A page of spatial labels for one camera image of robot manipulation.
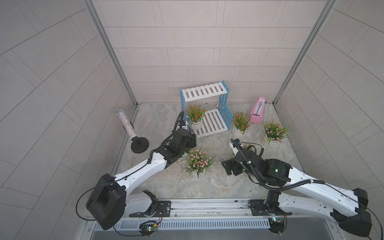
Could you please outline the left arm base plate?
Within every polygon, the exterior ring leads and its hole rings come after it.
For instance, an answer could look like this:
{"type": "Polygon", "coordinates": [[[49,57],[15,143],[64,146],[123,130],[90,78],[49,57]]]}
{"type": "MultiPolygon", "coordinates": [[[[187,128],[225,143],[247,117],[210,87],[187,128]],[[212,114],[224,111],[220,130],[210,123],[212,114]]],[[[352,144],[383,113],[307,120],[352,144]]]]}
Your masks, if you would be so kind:
{"type": "Polygon", "coordinates": [[[130,218],[155,218],[155,217],[169,217],[171,211],[171,201],[155,201],[143,213],[137,212],[130,214],[130,218]]]}

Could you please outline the red flower pot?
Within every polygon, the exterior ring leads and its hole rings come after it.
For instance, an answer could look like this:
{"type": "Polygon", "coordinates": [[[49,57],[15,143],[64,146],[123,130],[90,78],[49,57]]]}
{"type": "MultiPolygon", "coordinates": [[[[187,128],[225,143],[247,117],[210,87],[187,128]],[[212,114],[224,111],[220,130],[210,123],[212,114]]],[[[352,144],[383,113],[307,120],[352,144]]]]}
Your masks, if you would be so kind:
{"type": "Polygon", "coordinates": [[[236,112],[233,117],[233,124],[235,131],[244,135],[251,126],[252,122],[247,114],[243,112],[236,112]]]}
{"type": "Polygon", "coordinates": [[[244,148],[247,149],[247,150],[250,150],[254,153],[257,153],[257,148],[254,146],[254,145],[251,145],[251,144],[245,144],[244,145],[244,148]]]}
{"type": "Polygon", "coordinates": [[[202,105],[190,105],[186,111],[188,120],[194,130],[198,130],[203,124],[206,109],[202,105]]]}

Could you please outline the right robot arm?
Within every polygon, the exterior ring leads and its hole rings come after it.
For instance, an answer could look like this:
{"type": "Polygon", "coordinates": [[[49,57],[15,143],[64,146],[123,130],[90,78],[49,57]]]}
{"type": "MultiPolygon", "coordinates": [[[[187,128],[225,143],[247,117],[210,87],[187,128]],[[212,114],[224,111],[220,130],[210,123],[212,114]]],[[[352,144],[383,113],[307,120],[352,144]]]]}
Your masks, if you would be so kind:
{"type": "Polygon", "coordinates": [[[311,177],[278,159],[262,158],[262,153],[244,148],[231,139],[234,157],[223,161],[227,175],[245,173],[254,184],[267,189],[265,200],[248,202],[253,216],[270,216],[271,222],[292,214],[322,218],[352,235],[367,238],[376,214],[368,207],[368,193],[360,188],[347,190],[311,177]]]}

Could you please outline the red flower pot front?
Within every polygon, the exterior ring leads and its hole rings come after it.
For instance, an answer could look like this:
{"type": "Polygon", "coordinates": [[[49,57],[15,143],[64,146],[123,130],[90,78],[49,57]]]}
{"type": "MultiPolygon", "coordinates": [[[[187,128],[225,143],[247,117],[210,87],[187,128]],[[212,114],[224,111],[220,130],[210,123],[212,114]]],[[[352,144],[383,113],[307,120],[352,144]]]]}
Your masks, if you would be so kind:
{"type": "Polygon", "coordinates": [[[250,150],[254,153],[257,153],[257,148],[254,146],[254,145],[251,145],[251,144],[245,144],[244,145],[244,148],[247,149],[247,150],[250,150]]]}

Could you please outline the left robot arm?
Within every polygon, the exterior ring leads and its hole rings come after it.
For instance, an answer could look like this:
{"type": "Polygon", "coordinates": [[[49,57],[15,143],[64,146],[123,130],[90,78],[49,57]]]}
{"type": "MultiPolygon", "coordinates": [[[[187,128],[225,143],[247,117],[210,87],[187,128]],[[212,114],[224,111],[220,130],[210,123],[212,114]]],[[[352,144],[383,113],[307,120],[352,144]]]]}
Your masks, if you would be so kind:
{"type": "Polygon", "coordinates": [[[103,230],[113,228],[125,213],[153,215],[158,199],[150,191],[133,194],[140,184],[151,176],[175,163],[187,149],[196,147],[196,135],[180,112],[172,133],[154,150],[150,156],[135,167],[121,174],[103,175],[97,185],[89,189],[91,194],[86,209],[103,230]]]}

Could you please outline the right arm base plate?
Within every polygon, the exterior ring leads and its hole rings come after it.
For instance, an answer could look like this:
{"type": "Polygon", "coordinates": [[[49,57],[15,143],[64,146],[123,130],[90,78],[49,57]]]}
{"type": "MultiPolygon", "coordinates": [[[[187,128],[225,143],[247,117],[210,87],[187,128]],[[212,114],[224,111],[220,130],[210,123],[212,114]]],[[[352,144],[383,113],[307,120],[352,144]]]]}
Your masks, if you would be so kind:
{"type": "Polygon", "coordinates": [[[251,209],[252,216],[283,216],[285,214],[278,207],[278,203],[268,200],[249,200],[248,207],[251,209]]]}

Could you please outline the blue white wooden rack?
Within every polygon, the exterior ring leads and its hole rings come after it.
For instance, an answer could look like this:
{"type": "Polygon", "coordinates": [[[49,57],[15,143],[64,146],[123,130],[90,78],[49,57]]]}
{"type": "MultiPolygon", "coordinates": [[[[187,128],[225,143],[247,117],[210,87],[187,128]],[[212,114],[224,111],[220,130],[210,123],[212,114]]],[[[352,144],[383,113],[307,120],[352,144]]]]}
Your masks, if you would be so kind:
{"type": "Polygon", "coordinates": [[[229,131],[233,114],[228,107],[230,88],[225,81],[180,90],[184,120],[197,138],[229,131]],[[204,110],[199,122],[192,121],[193,109],[204,110]]]}

